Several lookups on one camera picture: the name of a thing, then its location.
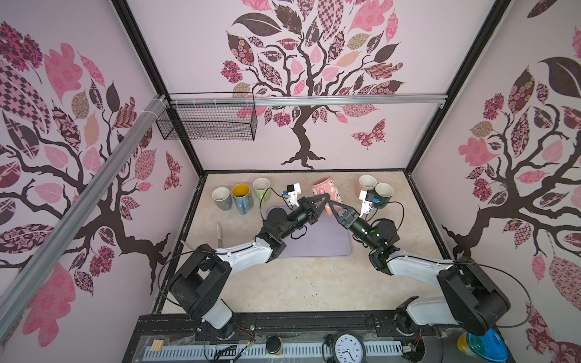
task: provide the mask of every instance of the table surface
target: table surface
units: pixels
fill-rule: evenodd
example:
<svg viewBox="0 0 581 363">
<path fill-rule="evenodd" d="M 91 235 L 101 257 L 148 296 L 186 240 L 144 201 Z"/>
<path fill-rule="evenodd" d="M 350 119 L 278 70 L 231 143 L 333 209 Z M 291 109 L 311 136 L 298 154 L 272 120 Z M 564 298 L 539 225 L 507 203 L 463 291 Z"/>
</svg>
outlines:
<svg viewBox="0 0 581 363">
<path fill-rule="evenodd" d="M 331 175 L 344 204 L 361 209 L 358 199 L 362 172 L 276 172 L 247 174 L 209 174 L 202 190 L 192 226 L 185 241 L 184 251 L 207 243 L 218 246 L 216 222 L 223 229 L 224 247 L 246 243 L 262 227 L 259 204 L 254 197 L 254 207 L 246 215 L 236 208 L 222 211 L 211 198 L 215 188 L 225 186 L 230 190 L 236 184 L 268 178 L 271 187 L 281 193 L 289 184 L 299 182 L 302 194 L 311 196 L 310 184 L 325 175 Z M 378 182 L 386 182 L 395 190 L 392 200 L 405 206 L 405 219 L 395 244 L 403 251 L 430 258 L 441 258 L 436 242 L 411 191 L 403 172 L 369 172 Z M 281 204 L 282 199 L 272 195 L 263 203 L 266 214 L 270 205 Z M 376 218 L 389 218 L 396 225 L 401 220 L 401 206 L 388 204 L 380 209 Z M 267 264 L 255 265 L 228 278 L 220 297 L 236 312 L 267 311 L 341 311 L 341 310 L 392 310 L 410 296 L 433 297 L 441 291 L 406 277 L 389 276 L 377 272 L 368 259 L 369 249 L 352 241 L 353 253 L 347 257 L 328 258 L 278 258 Z M 189 255 L 180 258 L 180 265 Z M 165 303 L 162 313 L 184 313 L 171 303 Z"/>
</svg>

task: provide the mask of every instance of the wall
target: wall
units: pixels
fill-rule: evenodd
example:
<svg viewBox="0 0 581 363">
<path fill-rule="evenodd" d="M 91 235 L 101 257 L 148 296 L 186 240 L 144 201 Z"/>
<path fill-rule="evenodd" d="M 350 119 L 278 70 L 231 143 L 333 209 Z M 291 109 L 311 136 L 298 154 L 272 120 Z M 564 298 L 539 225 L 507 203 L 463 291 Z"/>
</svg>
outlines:
<svg viewBox="0 0 581 363">
<path fill-rule="evenodd" d="M 0 21 L 4 291 L 155 92 L 106 0 L 7 3 Z M 119 361 L 150 311 L 155 271 L 196 182 L 180 143 L 154 126 L 2 343 L 0 361 Z"/>
<path fill-rule="evenodd" d="M 502 329 L 515 360 L 579 362 L 581 3 L 536 3 L 514 3 L 414 179 L 455 256 L 530 291 L 529 322 Z M 522 321 L 522 289 L 490 274 L 512 302 L 499 324 Z"/>
<path fill-rule="evenodd" d="M 170 92 L 257 96 L 445 93 L 492 3 L 130 2 Z M 262 108 L 254 142 L 193 145 L 208 170 L 405 167 L 435 107 Z"/>
</svg>

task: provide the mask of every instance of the clock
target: clock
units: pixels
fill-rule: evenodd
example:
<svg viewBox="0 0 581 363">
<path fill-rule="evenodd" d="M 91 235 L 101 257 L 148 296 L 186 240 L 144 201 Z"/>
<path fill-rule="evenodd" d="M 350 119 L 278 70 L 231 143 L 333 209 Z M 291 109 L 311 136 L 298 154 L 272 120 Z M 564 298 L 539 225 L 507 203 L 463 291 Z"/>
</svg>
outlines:
<svg viewBox="0 0 581 363">
<path fill-rule="evenodd" d="M 332 346 L 336 363 L 366 363 L 365 346 L 354 333 L 340 332 Z"/>
</svg>

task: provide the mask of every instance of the aluminum rail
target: aluminum rail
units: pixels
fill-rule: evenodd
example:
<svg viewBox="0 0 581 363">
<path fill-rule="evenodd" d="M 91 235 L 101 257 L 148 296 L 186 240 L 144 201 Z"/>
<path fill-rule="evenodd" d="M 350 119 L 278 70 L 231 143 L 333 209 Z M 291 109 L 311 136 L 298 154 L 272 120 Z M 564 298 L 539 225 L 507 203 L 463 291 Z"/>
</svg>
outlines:
<svg viewBox="0 0 581 363">
<path fill-rule="evenodd" d="M 10 332 L 30 300 L 45 283 L 56 263 L 70 245 L 77 232 L 95 209 L 105 190 L 129 159 L 148 128 L 166 108 L 166 97 L 157 95 L 145 112 L 139 115 L 123 141 L 115 148 L 107 162 L 91 179 L 85 190 L 73 203 L 55 229 L 34 253 L 16 279 L 8 286 L 0 299 L 0 340 Z"/>
</svg>

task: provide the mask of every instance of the wire basket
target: wire basket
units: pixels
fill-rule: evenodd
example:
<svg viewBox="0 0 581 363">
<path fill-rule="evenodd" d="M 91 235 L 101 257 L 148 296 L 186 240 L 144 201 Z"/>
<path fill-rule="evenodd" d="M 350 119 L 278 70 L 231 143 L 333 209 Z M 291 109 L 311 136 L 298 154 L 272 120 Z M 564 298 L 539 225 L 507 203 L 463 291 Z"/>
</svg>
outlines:
<svg viewBox="0 0 581 363">
<path fill-rule="evenodd" d="M 172 102 L 171 108 L 167 108 L 157 118 L 157 127 L 163 139 L 254 141 L 258 119 L 252 93 L 209 93 L 234 98 L 200 98 Z"/>
</svg>

